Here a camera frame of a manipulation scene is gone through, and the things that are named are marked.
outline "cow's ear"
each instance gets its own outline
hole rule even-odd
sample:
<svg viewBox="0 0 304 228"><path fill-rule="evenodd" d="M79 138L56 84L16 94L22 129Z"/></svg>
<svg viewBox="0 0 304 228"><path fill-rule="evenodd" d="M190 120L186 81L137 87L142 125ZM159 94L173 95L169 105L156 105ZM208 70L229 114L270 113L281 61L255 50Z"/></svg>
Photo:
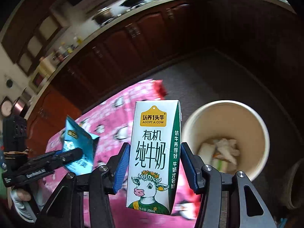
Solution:
<svg viewBox="0 0 304 228"><path fill-rule="evenodd" d="M163 184L163 183L158 183L155 186L156 186L157 190L159 190L159 191L165 191L169 188L169 185Z"/></svg>
<svg viewBox="0 0 304 228"><path fill-rule="evenodd" d="M132 182L134 182L136 185L140 184L138 177L131 177L131 179L132 179Z"/></svg>

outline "cow's head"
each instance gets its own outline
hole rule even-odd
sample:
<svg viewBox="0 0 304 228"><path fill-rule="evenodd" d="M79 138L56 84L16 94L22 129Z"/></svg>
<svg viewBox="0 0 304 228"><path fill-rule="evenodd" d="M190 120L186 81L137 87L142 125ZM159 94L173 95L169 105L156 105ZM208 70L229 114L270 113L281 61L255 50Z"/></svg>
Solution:
<svg viewBox="0 0 304 228"><path fill-rule="evenodd" d="M143 170L138 177L132 177L132 182L136 184L134 194L139 197L153 197L157 190L165 191L169 188L168 185L161 183L162 179L158 173Z"/></svg>

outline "gray floor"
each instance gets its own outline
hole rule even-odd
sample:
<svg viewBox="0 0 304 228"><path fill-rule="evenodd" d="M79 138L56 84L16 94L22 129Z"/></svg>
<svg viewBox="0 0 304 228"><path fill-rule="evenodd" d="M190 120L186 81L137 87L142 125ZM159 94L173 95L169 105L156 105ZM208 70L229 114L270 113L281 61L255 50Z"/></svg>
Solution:
<svg viewBox="0 0 304 228"><path fill-rule="evenodd" d="M168 92L166 99L180 100L182 126L197 108L215 100L236 100L258 112L269 131L270 153L264 170L253 184L272 215L278 215L280 185L276 182L303 157L304 150L295 128L269 92L246 70L211 49L153 74L151 78L163 80Z"/></svg>

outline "yellow logo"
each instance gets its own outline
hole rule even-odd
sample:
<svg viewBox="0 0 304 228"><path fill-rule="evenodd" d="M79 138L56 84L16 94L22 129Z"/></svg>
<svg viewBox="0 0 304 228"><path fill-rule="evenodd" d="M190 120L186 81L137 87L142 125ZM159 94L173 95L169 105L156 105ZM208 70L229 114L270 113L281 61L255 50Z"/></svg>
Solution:
<svg viewBox="0 0 304 228"><path fill-rule="evenodd" d="M78 139L78 135L76 134L75 131L68 130L68 131L67 131L67 134L68 134L69 136L74 137L75 139Z"/></svg>
<svg viewBox="0 0 304 228"><path fill-rule="evenodd" d="M140 125L143 127L165 127L166 124L167 113L162 112L155 105L140 115Z"/></svg>

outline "green shirt on cow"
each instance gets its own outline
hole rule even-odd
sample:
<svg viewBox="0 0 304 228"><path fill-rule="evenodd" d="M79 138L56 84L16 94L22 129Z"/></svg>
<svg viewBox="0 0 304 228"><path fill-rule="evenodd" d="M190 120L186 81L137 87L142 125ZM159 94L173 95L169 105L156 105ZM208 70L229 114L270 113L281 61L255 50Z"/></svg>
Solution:
<svg viewBox="0 0 304 228"><path fill-rule="evenodd" d="M142 204L140 201L135 201L129 205L129 208L146 212L170 215L168 209L157 201L151 204Z"/></svg>

